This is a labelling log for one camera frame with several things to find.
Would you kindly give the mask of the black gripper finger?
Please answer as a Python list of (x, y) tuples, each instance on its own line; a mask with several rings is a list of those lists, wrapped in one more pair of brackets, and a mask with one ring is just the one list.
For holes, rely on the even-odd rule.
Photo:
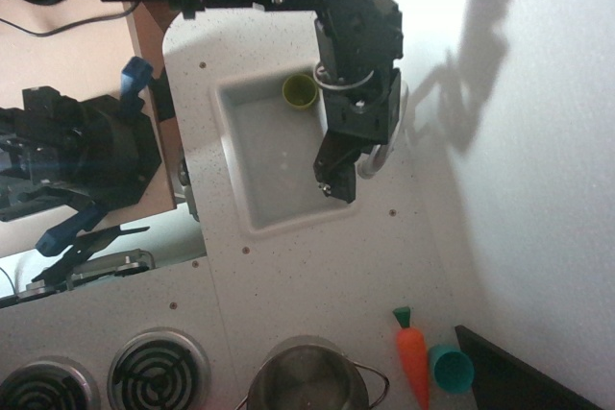
[(345, 203), (356, 199), (357, 154), (346, 156), (328, 155), (326, 172), (326, 196)]
[(325, 184), (349, 181), (356, 175), (360, 138), (345, 133), (326, 133), (313, 163), (315, 178)]

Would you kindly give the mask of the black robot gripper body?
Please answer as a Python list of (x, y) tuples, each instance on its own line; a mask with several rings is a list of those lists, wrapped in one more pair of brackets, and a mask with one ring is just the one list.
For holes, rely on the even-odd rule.
[(401, 72), (393, 68), (388, 84), (379, 76), (367, 84), (345, 90), (323, 88), (330, 132), (357, 136), (368, 144), (388, 144), (399, 122)]

